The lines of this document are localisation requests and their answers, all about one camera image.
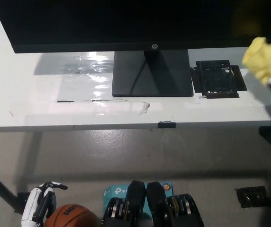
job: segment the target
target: blue box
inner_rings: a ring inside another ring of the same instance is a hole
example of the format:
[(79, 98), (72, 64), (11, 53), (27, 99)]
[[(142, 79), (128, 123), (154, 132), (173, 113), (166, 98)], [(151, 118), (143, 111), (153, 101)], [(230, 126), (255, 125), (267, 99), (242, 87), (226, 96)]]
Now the blue box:
[[(173, 190), (172, 190), (172, 184), (171, 182), (160, 182), (160, 184), (163, 186), (166, 197), (173, 196)], [(108, 187), (104, 191), (104, 203), (103, 203), (103, 214), (106, 211), (106, 207), (108, 205), (109, 200), (112, 197), (119, 197), (119, 198), (125, 198), (127, 193), (128, 184), (116, 184)], [(151, 212), (148, 207), (147, 198), (145, 199), (145, 205), (143, 207), (143, 214), (145, 218), (152, 218)]]

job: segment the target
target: monitor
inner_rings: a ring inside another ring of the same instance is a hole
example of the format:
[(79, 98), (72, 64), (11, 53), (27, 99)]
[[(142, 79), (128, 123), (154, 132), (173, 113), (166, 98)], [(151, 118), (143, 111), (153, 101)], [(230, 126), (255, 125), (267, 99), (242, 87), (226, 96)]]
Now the monitor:
[(192, 96), (189, 48), (271, 42), (270, 0), (0, 0), (15, 53), (115, 51), (113, 96)]

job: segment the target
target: basketball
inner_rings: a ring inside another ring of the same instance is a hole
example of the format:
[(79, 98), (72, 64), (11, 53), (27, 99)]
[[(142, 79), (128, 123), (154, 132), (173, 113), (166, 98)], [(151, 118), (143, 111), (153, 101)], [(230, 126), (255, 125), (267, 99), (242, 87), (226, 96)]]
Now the basketball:
[(67, 204), (55, 210), (44, 227), (97, 227), (99, 219), (86, 207)]

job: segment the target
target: black screen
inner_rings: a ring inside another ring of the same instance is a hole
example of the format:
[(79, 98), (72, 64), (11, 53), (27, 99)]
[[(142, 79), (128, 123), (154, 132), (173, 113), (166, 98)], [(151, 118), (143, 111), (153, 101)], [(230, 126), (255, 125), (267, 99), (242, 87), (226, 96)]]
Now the black screen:
[(0, 20), (16, 52), (271, 42), (270, 0), (0, 0)]

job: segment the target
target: gray floor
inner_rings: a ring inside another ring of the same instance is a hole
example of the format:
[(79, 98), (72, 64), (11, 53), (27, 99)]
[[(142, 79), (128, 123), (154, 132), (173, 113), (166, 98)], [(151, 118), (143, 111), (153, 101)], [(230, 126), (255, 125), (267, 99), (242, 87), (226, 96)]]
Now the gray floor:
[[(271, 209), (242, 209), (235, 194), (259, 185), (271, 192), (271, 146), (257, 128), (0, 133), (0, 179), (15, 193), (63, 182), (59, 205), (100, 217), (110, 184), (170, 180), (175, 194), (194, 197), (206, 227), (271, 226)], [(20, 218), (0, 198), (0, 226), (18, 227)]]

